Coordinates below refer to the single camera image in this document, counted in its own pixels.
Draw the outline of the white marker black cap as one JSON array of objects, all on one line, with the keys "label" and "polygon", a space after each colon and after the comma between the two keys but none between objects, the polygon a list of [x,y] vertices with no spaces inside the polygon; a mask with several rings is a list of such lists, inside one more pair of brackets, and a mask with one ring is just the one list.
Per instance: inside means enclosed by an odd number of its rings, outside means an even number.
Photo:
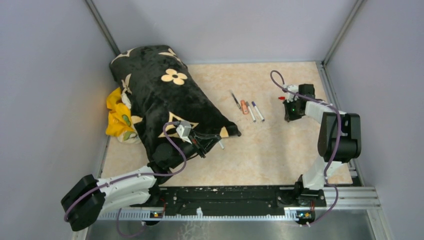
[{"label": "white marker black cap", "polygon": [[250,104],[248,102],[246,102],[246,106],[247,106],[247,110],[248,110],[248,112],[249,112],[249,114],[250,114],[250,116],[252,118],[252,121],[255,123],[257,120],[256,120],[256,118],[255,118],[255,116],[254,116],[254,114],[252,112],[252,109],[250,107]]}]

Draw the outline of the thin white black-tip pen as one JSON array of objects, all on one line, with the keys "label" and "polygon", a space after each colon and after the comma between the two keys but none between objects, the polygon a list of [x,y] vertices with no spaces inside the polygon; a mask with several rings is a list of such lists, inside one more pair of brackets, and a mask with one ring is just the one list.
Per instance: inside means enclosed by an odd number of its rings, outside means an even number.
[{"label": "thin white black-tip pen", "polygon": [[220,140],[219,142],[218,142],[218,144],[220,145],[220,147],[224,150],[225,149],[225,146],[224,146],[224,144],[223,144],[223,142]]}]

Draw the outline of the black gel pen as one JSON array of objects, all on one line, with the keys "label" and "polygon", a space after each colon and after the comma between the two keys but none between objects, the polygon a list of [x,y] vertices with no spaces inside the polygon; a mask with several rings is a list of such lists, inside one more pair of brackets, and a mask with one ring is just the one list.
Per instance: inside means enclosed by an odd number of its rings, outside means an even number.
[{"label": "black gel pen", "polygon": [[232,98],[234,99],[234,101],[235,101],[235,103],[236,103],[236,105],[237,105],[238,109],[239,109],[239,110],[242,110],[242,107],[241,107],[241,105],[240,105],[240,103],[239,103],[238,99],[236,98],[235,94],[234,94],[232,91],[230,91],[230,94],[231,94]]}]

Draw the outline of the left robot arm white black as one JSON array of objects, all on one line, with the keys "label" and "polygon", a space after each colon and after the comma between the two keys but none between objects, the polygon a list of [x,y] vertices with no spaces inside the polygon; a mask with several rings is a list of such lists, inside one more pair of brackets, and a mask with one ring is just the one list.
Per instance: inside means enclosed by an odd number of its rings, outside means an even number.
[{"label": "left robot arm white black", "polygon": [[130,206],[164,205],[159,185],[174,176],[170,169],[186,166],[189,159],[197,156],[204,158],[227,136],[224,131],[205,134],[193,129],[177,130],[173,135],[162,136],[148,165],[115,177],[95,178],[91,174],[82,177],[60,201],[64,221],[77,232],[105,213]]}]

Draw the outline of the white marker purple cap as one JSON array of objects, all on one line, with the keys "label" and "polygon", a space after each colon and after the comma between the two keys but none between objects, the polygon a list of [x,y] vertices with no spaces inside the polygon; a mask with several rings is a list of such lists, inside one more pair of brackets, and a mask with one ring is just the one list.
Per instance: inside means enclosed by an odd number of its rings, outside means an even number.
[{"label": "white marker purple cap", "polygon": [[251,102],[253,108],[255,109],[256,113],[258,114],[260,121],[263,123],[265,121],[265,118],[263,117],[262,113],[260,112],[259,108],[257,107],[256,103],[254,101]]}]

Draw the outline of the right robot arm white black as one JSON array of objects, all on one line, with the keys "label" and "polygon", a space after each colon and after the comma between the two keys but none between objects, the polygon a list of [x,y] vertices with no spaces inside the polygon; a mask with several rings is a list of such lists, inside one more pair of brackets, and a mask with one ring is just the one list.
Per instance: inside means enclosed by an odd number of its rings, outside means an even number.
[{"label": "right robot arm white black", "polygon": [[318,157],[299,177],[293,192],[294,202],[307,206],[338,168],[360,155],[361,118],[356,113],[340,111],[332,104],[316,99],[312,84],[284,85],[283,91],[286,94],[283,101],[286,122],[306,116],[320,125]]}]

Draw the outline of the orange pen red cap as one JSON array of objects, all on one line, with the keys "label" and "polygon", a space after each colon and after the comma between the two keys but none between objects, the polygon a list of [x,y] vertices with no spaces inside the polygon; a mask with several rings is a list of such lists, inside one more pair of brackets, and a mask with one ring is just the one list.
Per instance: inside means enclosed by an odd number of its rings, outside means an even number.
[{"label": "orange pen red cap", "polygon": [[245,100],[241,100],[240,101],[240,106],[241,106],[242,113],[244,115],[247,115],[249,113],[249,110],[248,110],[248,106],[247,106],[246,101]]}]

